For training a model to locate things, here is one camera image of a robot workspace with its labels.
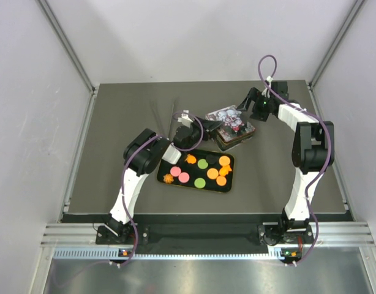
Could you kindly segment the dark square cookie tin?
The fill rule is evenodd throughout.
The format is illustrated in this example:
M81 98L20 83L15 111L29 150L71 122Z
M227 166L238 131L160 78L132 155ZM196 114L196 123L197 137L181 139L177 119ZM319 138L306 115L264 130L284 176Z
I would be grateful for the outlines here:
M216 136L214 137L214 142L221 151L227 151L235 146L249 140L255 134L255 130L250 132L235 132L218 130Z

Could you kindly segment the gold tin lid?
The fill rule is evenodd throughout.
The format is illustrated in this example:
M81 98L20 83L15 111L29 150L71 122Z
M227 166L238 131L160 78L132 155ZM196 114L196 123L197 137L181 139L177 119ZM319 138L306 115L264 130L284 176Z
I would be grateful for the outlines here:
M235 105L207 113L205 119L221 122L217 135L223 143L242 140L254 134L255 127L242 117L242 111Z

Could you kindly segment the metal serving tongs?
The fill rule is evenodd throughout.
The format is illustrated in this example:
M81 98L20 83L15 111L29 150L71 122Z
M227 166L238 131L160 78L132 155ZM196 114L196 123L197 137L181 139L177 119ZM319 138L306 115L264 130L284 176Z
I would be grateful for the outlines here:
M163 135L164 137L171 138L173 113L177 107L178 100L178 97L175 97L172 100L170 114L168 116L159 109L158 103L155 99L151 99L149 101L150 109L156 122L157 133Z

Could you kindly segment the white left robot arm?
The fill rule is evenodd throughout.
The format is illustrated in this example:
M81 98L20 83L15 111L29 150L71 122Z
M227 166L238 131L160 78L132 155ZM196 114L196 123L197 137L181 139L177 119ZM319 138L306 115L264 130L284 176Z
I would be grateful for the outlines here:
M219 121L201 119L181 114L177 119L181 125L172 139L145 129L125 149L124 168L116 201L98 230L102 242L109 239L123 244L133 238L137 240L137 228L133 213L137 198L147 177L161 161L176 164L184 153L195 149L202 141L214 136L222 125Z

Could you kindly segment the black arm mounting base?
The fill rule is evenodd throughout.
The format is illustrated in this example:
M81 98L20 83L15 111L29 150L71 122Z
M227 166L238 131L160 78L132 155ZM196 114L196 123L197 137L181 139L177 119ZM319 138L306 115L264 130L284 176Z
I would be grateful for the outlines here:
M137 234L131 225L123 225L115 233L107 225L97 229L97 245L131 245L138 242L141 247L160 245L177 248L194 247L214 243L224 246L246 244L252 246L278 244L310 244L314 234L310 227L297 232L283 233L277 224L258 223L196 223L196 224L138 224Z

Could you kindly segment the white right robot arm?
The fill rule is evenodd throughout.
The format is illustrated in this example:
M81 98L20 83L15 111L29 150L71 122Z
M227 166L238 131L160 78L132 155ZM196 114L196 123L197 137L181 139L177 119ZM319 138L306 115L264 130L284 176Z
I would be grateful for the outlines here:
M295 135L291 151L295 179L277 228L279 238L290 243L307 232L316 186L334 162L334 124L289 100L287 82L274 81L272 77L265 80L264 90L251 88L237 109L247 111L249 107L252 119L266 121L274 115Z

